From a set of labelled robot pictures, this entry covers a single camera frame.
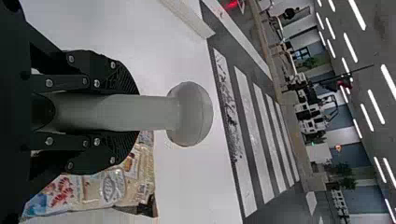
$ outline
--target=snack package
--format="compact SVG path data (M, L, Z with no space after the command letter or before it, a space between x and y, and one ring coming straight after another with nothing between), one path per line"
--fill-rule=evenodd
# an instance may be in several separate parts
M79 176L58 176L25 205L22 216L48 216L69 211L78 203L80 185Z
M23 217L137 207L154 194L153 132L141 132L128 157L95 175L60 175L25 205Z
M81 197L73 211L111 207L125 196L125 178L121 169L110 169L96 175L83 175Z

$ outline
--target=window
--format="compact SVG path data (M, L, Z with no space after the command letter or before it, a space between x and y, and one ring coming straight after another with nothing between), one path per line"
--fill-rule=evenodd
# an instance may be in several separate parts
M298 49L293 52L293 60L303 60L309 59L311 55L309 54L308 47Z

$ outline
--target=zebra crossing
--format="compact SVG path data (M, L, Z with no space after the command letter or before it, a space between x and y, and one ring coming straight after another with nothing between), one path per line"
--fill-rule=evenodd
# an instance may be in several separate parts
M252 83L248 74L228 64L218 50L212 50L235 185L243 215L249 217L300 177L278 102Z

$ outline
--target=gray cylindrical rod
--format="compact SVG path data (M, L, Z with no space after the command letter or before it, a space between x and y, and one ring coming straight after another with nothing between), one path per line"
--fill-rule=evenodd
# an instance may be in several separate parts
M176 130L180 123L180 105L173 97L53 93L49 98L57 111L49 126L57 131Z

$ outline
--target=black metal bracket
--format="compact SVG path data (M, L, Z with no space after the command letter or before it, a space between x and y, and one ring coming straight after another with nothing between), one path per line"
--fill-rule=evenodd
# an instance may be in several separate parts
M0 222L18 223L24 204L59 174L91 175L119 164L139 134L43 131L38 124L50 123L56 111L40 93L110 95L139 91L121 62L89 50L56 47L25 20L18 0L0 1L0 33L0 140L4 158L0 170L7 180L0 190L7 205L0 212ZM32 68L41 75L32 75ZM31 151L38 153L31 156Z

